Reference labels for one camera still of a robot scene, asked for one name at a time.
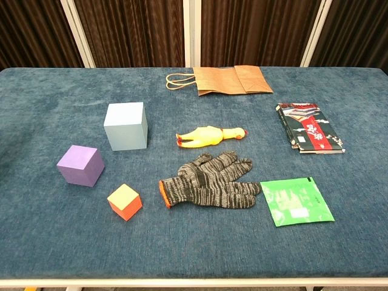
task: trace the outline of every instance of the book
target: book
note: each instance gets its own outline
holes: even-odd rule
[[[315,103],[276,106],[293,149],[300,153],[344,153],[343,142]]]

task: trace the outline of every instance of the dark curtain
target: dark curtain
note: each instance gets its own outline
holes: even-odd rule
[[[299,66],[320,0],[202,0],[201,65]]]
[[[184,67],[182,0],[75,0],[97,67]]]
[[[334,0],[310,66],[377,67],[388,73],[388,1]]]
[[[0,37],[0,70],[83,67],[60,0],[1,0]]]

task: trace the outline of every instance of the green packet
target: green packet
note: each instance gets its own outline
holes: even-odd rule
[[[261,182],[275,225],[334,221],[312,177]]]

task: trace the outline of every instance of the table edge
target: table edge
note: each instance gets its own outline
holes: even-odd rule
[[[387,278],[0,279],[0,287],[388,286]]]

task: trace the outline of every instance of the block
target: block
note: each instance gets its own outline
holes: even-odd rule
[[[104,170],[98,149],[72,145],[57,163],[58,170],[70,184],[93,187]]]
[[[109,197],[108,202],[119,216],[128,221],[141,207],[139,194],[127,184],[117,188]]]
[[[148,125],[143,102],[109,104],[104,128],[112,150],[147,148]]]

